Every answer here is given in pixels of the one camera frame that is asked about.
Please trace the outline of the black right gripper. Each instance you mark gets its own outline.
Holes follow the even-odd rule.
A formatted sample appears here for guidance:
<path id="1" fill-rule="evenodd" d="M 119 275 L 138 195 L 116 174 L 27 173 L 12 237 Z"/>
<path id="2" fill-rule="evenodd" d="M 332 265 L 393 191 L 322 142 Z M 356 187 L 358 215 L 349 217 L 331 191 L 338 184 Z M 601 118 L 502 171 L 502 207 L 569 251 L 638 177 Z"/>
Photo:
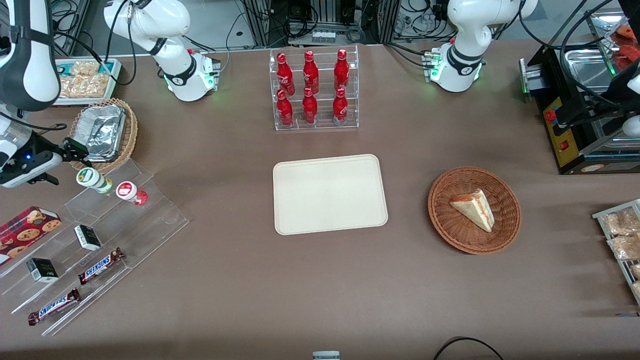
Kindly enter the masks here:
<path id="1" fill-rule="evenodd" d="M 88 158 L 89 151 L 86 145 L 68 136 L 64 137 L 59 145 L 49 141 L 44 136 L 31 136 L 19 150 L 19 162 L 35 161 L 36 156 L 46 151 L 60 155 L 62 162 L 76 161 L 85 167 L 93 167 Z"/>

